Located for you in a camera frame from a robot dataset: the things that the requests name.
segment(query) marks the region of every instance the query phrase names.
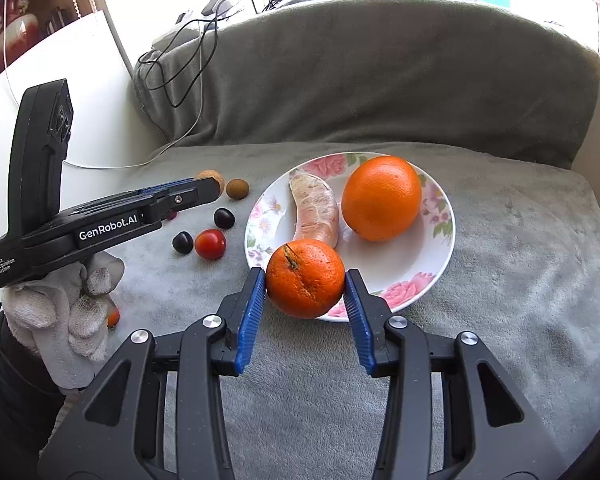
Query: white glove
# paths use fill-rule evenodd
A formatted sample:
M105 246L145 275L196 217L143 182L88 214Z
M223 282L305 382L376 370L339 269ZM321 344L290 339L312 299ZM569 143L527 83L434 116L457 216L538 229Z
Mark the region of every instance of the white glove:
M42 280L2 290L2 309L13 336L45 362L65 389L87 386L106 357L109 293L125 271L122 260L101 252L54 270Z

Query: plate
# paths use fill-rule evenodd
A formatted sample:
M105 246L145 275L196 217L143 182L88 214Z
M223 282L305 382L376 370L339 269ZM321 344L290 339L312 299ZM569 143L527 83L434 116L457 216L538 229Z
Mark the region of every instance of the plate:
M291 241L296 231L296 202L289 180L297 173L311 173L327 181L338 206L349 175L360 164L382 153L347 152L321 156L292 168L280 176L253 206L244 233L244 252L250 267L267 268L278 247ZM336 252L345 269L359 269L366 288L386 300L397 312L425 294L442 275L456 241L456 220L451 204L438 183L413 166L420 177L422 206L413 224L387 242L369 242L355 234L342 218ZM318 319L346 322L347 311L340 300Z

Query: gray fleece fabric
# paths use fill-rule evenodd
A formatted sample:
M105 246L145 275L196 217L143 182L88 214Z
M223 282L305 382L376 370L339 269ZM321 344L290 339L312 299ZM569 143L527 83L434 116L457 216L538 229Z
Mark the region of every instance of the gray fleece fabric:
M259 195L296 164L349 150L401 156L443 187L456 215L455 250L436 285L403 312L426 332L477 333L573 461L600 426L600 209L583 177L551 166L410 142L169 150L130 187L215 169L225 180L247 180L251 191L240 202L223 195L181 212L161 230L110 250L126 265L112 294L122 318L110 350L133 330L175 332L215 312L248 273L244 229ZM173 251L175 234L213 227L221 206L236 217L222 259ZM170 384L166 451L173 466ZM347 324L292 319L267 303L251 365L221 385L236 478L370 478L388 381L365 374ZM434 396L433 469L442 465L442 431Z
M203 59L213 47L206 35ZM165 77L198 40L160 60ZM167 86L183 97L199 59ZM172 108L134 85L172 140L200 110L195 83ZM466 0L324 0L266 12L219 32L203 73L203 110L182 145L439 142L570 168L598 96L600 58L576 41ZM162 83L157 66L147 86Z

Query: person's arm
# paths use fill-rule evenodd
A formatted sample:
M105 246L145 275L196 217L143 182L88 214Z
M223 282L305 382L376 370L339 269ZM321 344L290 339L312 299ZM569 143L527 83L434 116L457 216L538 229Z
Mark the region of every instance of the person's arm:
M38 478L38 453L63 402L42 360L16 341L0 312L0 479Z

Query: large orange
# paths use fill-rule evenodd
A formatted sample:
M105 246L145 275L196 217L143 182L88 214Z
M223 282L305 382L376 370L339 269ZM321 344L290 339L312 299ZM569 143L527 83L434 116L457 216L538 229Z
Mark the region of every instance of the large orange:
M366 240L397 237L418 216L422 189L411 164L377 156L354 171L342 192L342 217Z
M322 316L344 291L344 264L318 240L294 240L276 249L267 264L267 294L293 317Z

